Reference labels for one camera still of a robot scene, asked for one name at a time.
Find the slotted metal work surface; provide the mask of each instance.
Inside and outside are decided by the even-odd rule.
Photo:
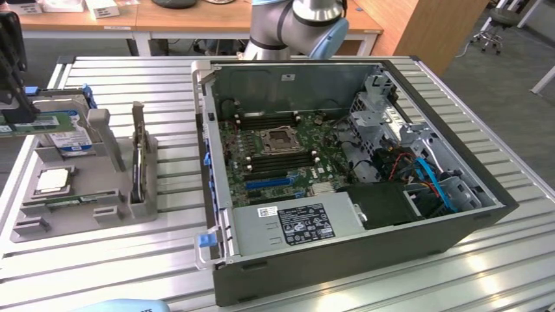
[[[147,129],[160,140],[160,214],[151,223],[11,243],[19,185],[36,163],[27,138],[0,199],[0,309],[65,311],[112,298],[163,299],[173,311],[201,312],[531,311],[555,302],[554,191],[423,64],[392,57],[520,207],[440,255],[245,304],[215,306],[212,274],[195,268],[192,251],[192,236],[205,228],[192,60],[79,57],[56,67],[51,87],[91,85],[99,107],[111,111],[116,137],[132,133],[131,102],[144,102]],[[403,94],[399,103],[412,107]],[[415,109],[407,114],[421,118]]]

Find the gray carpet floor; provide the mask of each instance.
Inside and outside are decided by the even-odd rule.
[[[486,15],[476,23],[478,32]],[[504,50],[480,52],[471,45],[441,76],[463,102],[476,112],[527,164],[555,187],[555,81],[542,95],[528,90],[555,66],[555,48],[522,29],[507,29]],[[189,51],[189,40],[171,45],[172,55]],[[45,87],[59,55],[128,56],[124,40],[25,40],[29,72],[27,85]],[[3,139],[0,144],[0,189],[23,139]]]

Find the blue pcie slot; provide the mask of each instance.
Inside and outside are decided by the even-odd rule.
[[[261,189],[263,187],[281,187],[284,185],[292,185],[293,182],[295,179],[292,177],[283,177],[267,181],[249,181],[247,182],[247,190]]]

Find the stool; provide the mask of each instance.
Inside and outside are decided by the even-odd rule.
[[[490,10],[490,17],[491,22],[490,26],[484,31],[480,31],[475,34],[470,43],[476,41],[486,40],[484,45],[482,46],[482,52],[486,52],[486,47],[492,44],[492,47],[496,49],[495,54],[502,54],[502,47],[503,47],[503,37],[498,35],[500,28],[507,29],[515,26],[519,23],[519,14],[511,10],[504,8],[492,8]]]

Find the green circuit board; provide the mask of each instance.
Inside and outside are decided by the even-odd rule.
[[[333,120],[316,125],[313,123],[316,113],[301,114],[300,116],[301,122],[293,127],[296,138],[304,151],[316,150],[320,161],[313,166],[287,169],[287,177],[295,178],[293,184],[259,188],[255,193],[260,196],[256,197],[249,197],[244,176],[249,174],[247,157],[263,156],[264,143],[260,139],[260,132],[264,130],[240,130],[231,122],[220,122],[224,151],[231,152],[227,178],[235,207],[252,205],[259,200],[283,198],[284,196],[305,197],[308,196],[308,188],[313,183],[329,182],[335,189],[348,184],[345,182],[348,161],[340,146],[337,147],[333,144],[333,133],[336,131]],[[253,149],[252,145],[248,145],[249,137],[253,142]]]

